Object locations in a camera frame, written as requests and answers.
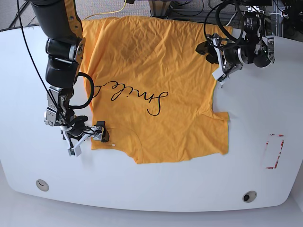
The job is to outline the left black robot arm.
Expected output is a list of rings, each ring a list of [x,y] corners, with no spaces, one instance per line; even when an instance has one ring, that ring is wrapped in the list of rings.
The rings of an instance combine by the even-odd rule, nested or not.
[[[231,35],[220,20],[221,11],[228,5],[234,5],[235,14],[239,16],[241,33],[238,38]],[[264,68],[275,62],[270,17],[260,6],[255,0],[224,0],[211,9],[223,36],[204,31],[205,41],[196,47],[196,52],[206,56],[209,63],[218,65],[212,73],[218,82],[223,83],[246,64]]]

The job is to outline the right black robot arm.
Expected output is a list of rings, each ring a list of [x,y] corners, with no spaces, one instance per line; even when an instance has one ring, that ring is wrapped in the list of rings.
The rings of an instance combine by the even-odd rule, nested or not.
[[[47,91],[48,106],[45,124],[59,126],[63,140],[68,144],[70,156],[81,154],[80,145],[88,138],[108,142],[109,133],[105,122],[93,126],[85,123],[88,117],[76,116],[75,110],[84,109],[94,96],[94,82],[86,73],[80,72],[83,60],[85,38],[83,27],[73,0],[31,0],[35,16],[47,36],[45,51],[48,54],[45,80],[50,87]],[[73,86],[78,77],[84,77],[90,84],[90,94],[82,105],[71,105]]]

